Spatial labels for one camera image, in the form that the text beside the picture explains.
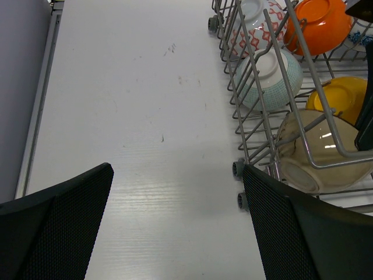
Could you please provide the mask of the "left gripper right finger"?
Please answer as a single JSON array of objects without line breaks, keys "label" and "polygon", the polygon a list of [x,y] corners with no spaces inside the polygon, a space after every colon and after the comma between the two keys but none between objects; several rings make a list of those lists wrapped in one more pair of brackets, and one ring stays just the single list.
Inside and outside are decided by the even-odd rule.
[{"label": "left gripper right finger", "polygon": [[266,279],[372,279],[372,217],[243,168]]}]

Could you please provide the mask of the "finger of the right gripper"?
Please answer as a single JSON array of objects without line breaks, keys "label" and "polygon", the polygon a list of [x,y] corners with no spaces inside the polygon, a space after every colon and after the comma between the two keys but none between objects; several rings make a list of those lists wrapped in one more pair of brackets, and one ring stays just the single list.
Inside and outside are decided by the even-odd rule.
[{"label": "finger of the right gripper", "polygon": [[[372,24],[372,1],[347,1],[346,14]],[[358,129],[355,145],[359,151],[372,150],[372,39],[365,42],[368,83],[363,105],[355,123]]]}]

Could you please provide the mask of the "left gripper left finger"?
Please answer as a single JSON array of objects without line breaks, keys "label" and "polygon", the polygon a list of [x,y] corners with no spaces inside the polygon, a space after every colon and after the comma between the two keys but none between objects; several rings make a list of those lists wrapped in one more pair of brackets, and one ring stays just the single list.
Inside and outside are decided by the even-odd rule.
[{"label": "left gripper left finger", "polygon": [[1,204],[1,279],[84,279],[114,171],[102,163]]}]

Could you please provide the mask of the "blue floral bowl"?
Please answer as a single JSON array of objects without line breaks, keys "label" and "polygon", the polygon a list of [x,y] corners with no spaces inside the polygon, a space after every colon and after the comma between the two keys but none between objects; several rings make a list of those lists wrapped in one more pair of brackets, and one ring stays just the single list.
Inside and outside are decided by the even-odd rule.
[{"label": "blue floral bowl", "polygon": [[372,42],[372,23],[354,18],[344,45],[351,50],[365,52],[370,42]]}]

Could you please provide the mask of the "orange bowl white inside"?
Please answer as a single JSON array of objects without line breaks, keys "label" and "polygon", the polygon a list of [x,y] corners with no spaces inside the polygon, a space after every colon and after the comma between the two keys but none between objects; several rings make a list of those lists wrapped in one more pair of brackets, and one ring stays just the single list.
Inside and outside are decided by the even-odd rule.
[{"label": "orange bowl white inside", "polygon": [[312,56],[328,52],[344,41],[353,20],[342,0],[301,1],[295,15]]}]

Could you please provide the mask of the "yellow-orange bowl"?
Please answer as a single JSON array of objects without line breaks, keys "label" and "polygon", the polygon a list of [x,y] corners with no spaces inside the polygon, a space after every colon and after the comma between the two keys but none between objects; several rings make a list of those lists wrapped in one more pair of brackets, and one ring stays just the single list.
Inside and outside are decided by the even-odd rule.
[{"label": "yellow-orange bowl", "polygon": [[323,86],[333,116],[355,126],[363,106],[368,82],[355,76],[334,78]]}]

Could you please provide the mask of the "black glossy bowl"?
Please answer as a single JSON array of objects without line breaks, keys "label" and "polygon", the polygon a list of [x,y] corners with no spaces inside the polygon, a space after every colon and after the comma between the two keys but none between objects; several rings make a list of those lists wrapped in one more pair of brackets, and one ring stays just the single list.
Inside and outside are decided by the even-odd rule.
[{"label": "black glossy bowl", "polygon": [[[298,112],[304,128],[322,115],[322,112],[315,110],[299,110]],[[334,116],[333,118],[343,146],[349,152],[357,152],[354,140],[358,130],[339,117]],[[298,122],[294,113],[290,113],[280,125],[276,140],[279,142],[288,139],[298,132]],[[307,131],[305,135],[316,164],[326,165],[346,159],[337,151],[326,120]],[[372,162],[315,169],[308,161],[301,137],[279,146],[277,151],[283,178],[298,190],[309,194],[343,191],[372,172]]]}]

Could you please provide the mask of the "grey wire dish rack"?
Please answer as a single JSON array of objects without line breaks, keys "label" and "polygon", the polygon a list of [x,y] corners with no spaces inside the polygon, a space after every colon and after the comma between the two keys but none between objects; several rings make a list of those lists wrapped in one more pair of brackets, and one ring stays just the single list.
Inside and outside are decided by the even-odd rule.
[{"label": "grey wire dish rack", "polygon": [[[224,72],[229,77],[227,85],[228,91],[231,93],[230,103],[235,107],[233,119],[238,123],[235,133],[241,138],[239,150],[243,151],[244,157],[233,164],[233,172],[236,176],[240,176],[244,164],[262,166],[267,174],[275,179],[286,183],[294,188],[283,178],[280,170],[280,162],[278,158],[278,147],[294,139],[301,137],[304,149],[307,154],[310,165],[315,169],[326,169],[330,167],[338,167],[352,165],[356,163],[372,162],[372,152],[349,152],[343,146],[340,134],[334,121],[334,108],[330,108],[328,101],[323,92],[323,86],[329,80],[345,76],[355,76],[364,79],[364,74],[368,72],[367,57],[364,52],[351,50],[344,45],[344,41],[334,49],[316,56],[312,56],[308,50],[302,29],[296,18],[294,8],[301,1],[277,1],[285,12],[285,18],[281,22],[277,31],[274,31],[270,21],[269,14],[265,9],[264,17],[270,33],[270,43],[265,49],[253,51],[248,45],[246,46],[249,57],[249,74],[254,74],[254,80],[259,91],[259,100],[262,103],[262,111],[254,111],[252,108],[245,107],[238,99],[237,87],[234,83],[237,69],[246,58],[241,56],[235,57],[231,55],[228,46],[229,36],[232,31],[233,21],[230,19],[231,13],[239,11],[241,19],[244,19],[240,6],[241,1],[213,1],[212,9],[214,15],[208,21],[208,29],[211,33],[218,36],[220,40],[219,49],[220,57],[224,62]],[[276,111],[266,111],[263,101],[264,91],[261,89],[258,73],[256,70],[256,62],[259,57],[268,53],[270,49],[274,49],[279,66],[283,75],[283,80],[287,88],[289,103]],[[303,71],[303,82],[299,93],[293,96],[285,66],[280,54],[280,50],[290,52],[299,62]],[[299,110],[315,110],[322,112],[320,117],[311,121],[307,126],[303,126]],[[295,119],[298,122],[299,132],[288,139],[277,142],[277,132],[285,117],[294,113]],[[318,165],[315,163],[311,148],[308,146],[308,141],[305,133],[314,128],[323,120],[328,122],[330,132],[337,151],[346,158],[340,162],[334,162],[326,165]],[[333,193],[311,194],[316,197],[323,195],[339,195],[339,194],[370,194],[372,193],[372,172],[361,181],[351,185],[347,189]]]}]

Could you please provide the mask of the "blue triangle pattern bowl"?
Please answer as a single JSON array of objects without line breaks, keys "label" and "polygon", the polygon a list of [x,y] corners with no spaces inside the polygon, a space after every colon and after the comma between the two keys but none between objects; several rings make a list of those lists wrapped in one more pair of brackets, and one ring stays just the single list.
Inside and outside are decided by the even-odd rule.
[{"label": "blue triangle pattern bowl", "polygon": [[263,11],[267,10],[274,31],[279,29],[285,12],[277,1],[272,0],[241,1],[240,6],[244,19],[241,19],[239,11],[231,13],[233,27],[227,44],[231,55],[245,58],[248,56],[246,46],[258,51],[265,49],[270,43],[270,33]]}]

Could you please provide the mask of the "light teal bowl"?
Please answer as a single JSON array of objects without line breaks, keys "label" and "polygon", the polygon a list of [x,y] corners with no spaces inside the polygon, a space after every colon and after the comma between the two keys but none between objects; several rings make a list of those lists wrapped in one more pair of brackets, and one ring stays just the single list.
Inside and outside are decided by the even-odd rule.
[{"label": "light teal bowl", "polygon": [[[280,50],[284,62],[285,72],[291,86],[293,96],[296,96],[302,86],[303,71],[297,59],[288,51]],[[235,75],[234,83],[237,87],[239,101],[247,108],[254,111],[262,111],[262,103],[259,100],[259,91],[254,80],[254,74],[248,73],[249,57],[240,63]],[[263,101],[266,111],[276,111],[289,103],[289,96],[285,86],[283,75],[274,49],[259,57],[256,62],[256,70],[261,89],[264,91]]]}]

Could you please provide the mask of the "aluminium table rail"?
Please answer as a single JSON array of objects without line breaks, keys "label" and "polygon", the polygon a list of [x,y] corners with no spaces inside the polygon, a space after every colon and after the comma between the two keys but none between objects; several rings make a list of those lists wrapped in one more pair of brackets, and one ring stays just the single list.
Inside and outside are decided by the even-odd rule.
[{"label": "aluminium table rail", "polygon": [[51,19],[46,36],[43,60],[24,147],[22,164],[17,181],[15,192],[16,199],[27,195],[64,4],[64,1],[50,2]]}]

